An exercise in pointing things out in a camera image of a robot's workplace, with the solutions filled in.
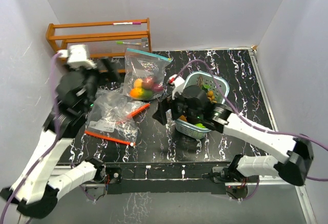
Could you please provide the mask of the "green marker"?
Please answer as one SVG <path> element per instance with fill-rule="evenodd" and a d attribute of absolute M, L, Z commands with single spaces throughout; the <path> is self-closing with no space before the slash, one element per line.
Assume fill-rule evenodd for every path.
<path fill-rule="evenodd" d="M 140 46 L 141 43 L 133 43 L 133 42 L 123 42 L 123 41 L 116 41 L 118 45 L 137 45 Z"/>

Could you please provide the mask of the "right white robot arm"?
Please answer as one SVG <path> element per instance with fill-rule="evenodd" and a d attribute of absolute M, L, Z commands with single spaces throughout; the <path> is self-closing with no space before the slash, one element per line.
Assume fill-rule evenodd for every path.
<path fill-rule="evenodd" d="M 256 123 L 242 121 L 230 107 L 211 102 L 198 86 L 189 86 L 182 93 L 160 100 L 152 117 L 165 125 L 167 111 L 171 112 L 173 119 L 184 115 L 211 131 L 241 139 L 268 153 L 267 156 L 253 157 L 236 155 L 228 167 L 213 169 L 208 174 L 209 178 L 227 182 L 241 181 L 251 176 L 272 176 L 295 186 L 304 185 L 314 159 L 308 138 L 278 135 L 266 127 L 256 129 Z"/>

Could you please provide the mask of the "magenta round fruit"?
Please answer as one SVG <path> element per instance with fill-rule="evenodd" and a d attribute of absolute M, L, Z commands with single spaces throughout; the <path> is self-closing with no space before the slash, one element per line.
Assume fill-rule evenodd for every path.
<path fill-rule="evenodd" d="M 163 91 L 163 84 L 162 83 L 154 83 L 151 90 L 153 93 L 158 93 Z"/>

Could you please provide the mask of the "blue-zipper clear bag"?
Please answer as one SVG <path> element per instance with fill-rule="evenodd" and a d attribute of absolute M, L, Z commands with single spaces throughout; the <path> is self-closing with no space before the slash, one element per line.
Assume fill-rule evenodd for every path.
<path fill-rule="evenodd" d="M 154 83 L 162 83 L 165 79 L 166 67 L 171 63 L 171 59 L 141 51 L 128 48 L 125 52 L 125 79 L 122 93 L 123 95 L 130 97 L 130 91 L 134 88 L 134 81 L 138 78 L 153 77 Z M 163 91 L 153 93 L 153 96 L 149 100 L 161 97 Z"/>

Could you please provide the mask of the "green yellow mango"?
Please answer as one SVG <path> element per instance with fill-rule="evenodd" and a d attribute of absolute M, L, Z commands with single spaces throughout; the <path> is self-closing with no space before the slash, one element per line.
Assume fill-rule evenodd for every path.
<path fill-rule="evenodd" d="M 143 81 L 138 78 L 134 81 L 134 88 L 130 91 L 130 96 L 134 99 L 149 100 L 153 96 L 153 92 L 142 87 Z"/>

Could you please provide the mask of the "orange-zipper clear bag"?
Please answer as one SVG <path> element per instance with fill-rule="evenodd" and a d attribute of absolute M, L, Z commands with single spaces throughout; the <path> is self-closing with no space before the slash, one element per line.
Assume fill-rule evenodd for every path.
<path fill-rule="evenodd" d="M 119 90 L 98 89 L 88 114 L 85 133 L 133 147 L 138 136 L 133 118 L 149 106 L 149 103 L 122 95 Z"/>

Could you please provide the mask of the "green lime fruit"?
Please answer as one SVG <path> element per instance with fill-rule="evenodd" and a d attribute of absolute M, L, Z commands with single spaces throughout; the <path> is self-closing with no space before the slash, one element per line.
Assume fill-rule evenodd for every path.
<path fill-rule="evenodd" d="M 206 127 L 202 123 L 195 124 L 196 127 L 206 129 Z"/>

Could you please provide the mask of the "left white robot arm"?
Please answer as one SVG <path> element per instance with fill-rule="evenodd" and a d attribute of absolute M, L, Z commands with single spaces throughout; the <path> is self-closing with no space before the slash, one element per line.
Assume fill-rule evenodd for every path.
<path fill-rule="evenodd" d="M 58 83 L 51 81 L 53 107 L 42 126 L 38 144 L 21 176 L 9 187 L 2 188 L 1 198 L 6 202 L 1 213 L 1 223 L 11 204 L 30 219 L 49 215 L 58 201 L 83 183 L 102 182 L 106 165 L 91 157 L 64 174 L 51 177 L 62 154 L 87 121 L 87 113 L 96 100 L 98 86 L 105 79 L 120 80 L 120 75 L 108 57 L 100 58 L 106 68 L 99 70 L 89 58 L 80 62 L 68 60 L 69 72 Z"/>

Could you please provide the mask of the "longan bunch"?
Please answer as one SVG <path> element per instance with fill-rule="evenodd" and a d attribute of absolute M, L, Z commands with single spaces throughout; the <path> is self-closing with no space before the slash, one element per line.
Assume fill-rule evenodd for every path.
<path fill-rule="evenodd" d="M 205 83 L 205 80 L 203 77 L 199 76 L 197 78 L 197 85 L 200 87 L 202 90 L 204 90 L 207 93 L 207 98 L 212 102 L 212 103 L 217 103 L 216 97 L 214 92 L 211 90 L 211 86 L 209 84 Z"/>

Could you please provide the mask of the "pink white marker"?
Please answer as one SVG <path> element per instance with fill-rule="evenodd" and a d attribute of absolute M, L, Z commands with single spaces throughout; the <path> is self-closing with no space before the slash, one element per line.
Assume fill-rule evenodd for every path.
<path fill-rule="evenodd" d="M 113 23 L 112 25 L 141 25 L 142 22 L 121 22 L 121 23 Z"/>

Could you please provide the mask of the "light blue plastic basket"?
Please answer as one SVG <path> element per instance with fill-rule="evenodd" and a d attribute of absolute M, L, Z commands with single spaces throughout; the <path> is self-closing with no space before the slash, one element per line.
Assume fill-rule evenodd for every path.
<path fill-rule="evenodd" d="M 228 82 L 202 71 L 188 75 L 181 94 L 176 94 L 172 107 L 175 128 L 194 139 L 202 139 L 216 128 L 229 93 Z"/>

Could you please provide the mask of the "orange fruit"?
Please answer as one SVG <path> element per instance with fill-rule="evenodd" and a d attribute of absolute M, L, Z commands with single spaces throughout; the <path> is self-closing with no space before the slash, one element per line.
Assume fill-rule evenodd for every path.
<path fill-rule="evenodd" d="M 182 120 L 182 121 L 187 122 L 187 119 L 186 119 L 186 117 L 184 115 L 182 115 L 179 119 Z"/>

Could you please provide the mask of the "orange wooden shelf rack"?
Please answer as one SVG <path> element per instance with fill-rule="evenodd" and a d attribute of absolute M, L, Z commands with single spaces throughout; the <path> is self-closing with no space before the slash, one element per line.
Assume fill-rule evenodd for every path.
<path fill-rule="evenodd" d="M 112 25 L 121 22 L 142 22 L 141 25 Z M 123 58 L 128 48 L 152 52 L 150 19 L 123 21 L 49 24 L 46 40 L 53 51 L 68 49 L 71 45 L 88 46 L 92 58 Z M 116 41 L 141 43 L 118 45 Z"/>

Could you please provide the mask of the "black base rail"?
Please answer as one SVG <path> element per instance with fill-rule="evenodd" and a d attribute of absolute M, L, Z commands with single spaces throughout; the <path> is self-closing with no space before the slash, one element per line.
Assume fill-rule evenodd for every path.
<path fill-rule="evenodd" d="M 219 181 L 212 173 L 227 167 L 220 162 L 108 162 L 107 192 L 125 193 L 211 193 L 244 198 L 250 193 L 247 183 Z"/>

